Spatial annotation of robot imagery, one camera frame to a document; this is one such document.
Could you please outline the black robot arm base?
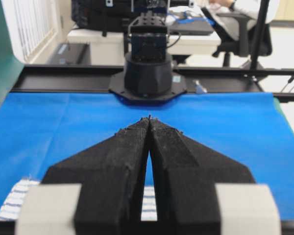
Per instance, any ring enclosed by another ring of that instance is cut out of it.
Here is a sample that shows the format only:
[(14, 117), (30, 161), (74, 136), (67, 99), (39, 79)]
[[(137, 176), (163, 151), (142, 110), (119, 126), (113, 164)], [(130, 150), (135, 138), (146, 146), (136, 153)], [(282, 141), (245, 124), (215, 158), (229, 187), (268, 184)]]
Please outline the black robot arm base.
[(111, 76), (109, 91), (133, 102), (164, 102), (184, 94), (185, 77), (173, 72), (169, 29), (159, 14), (141, 13), (128, 33), (131, 51), (124, 56), (123, 71)]

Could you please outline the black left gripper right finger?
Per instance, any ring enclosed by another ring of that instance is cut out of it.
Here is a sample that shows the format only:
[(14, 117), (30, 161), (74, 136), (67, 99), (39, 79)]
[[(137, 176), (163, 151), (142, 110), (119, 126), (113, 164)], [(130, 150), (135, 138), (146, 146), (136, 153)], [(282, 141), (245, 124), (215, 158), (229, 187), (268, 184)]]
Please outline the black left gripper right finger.
[(158, 219), (176, 235), (279, 235), (268, 186), (249, 168), (150, 120), (150, 154)]

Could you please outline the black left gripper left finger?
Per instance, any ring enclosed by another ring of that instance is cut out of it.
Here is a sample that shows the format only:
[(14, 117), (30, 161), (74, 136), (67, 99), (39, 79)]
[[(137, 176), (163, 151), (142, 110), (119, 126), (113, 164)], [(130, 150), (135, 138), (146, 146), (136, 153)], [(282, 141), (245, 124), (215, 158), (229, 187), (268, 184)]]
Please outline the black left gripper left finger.
[(29, 190), (18, 235), (119, 235), (141, 218), (149, 120), (50, 166)]

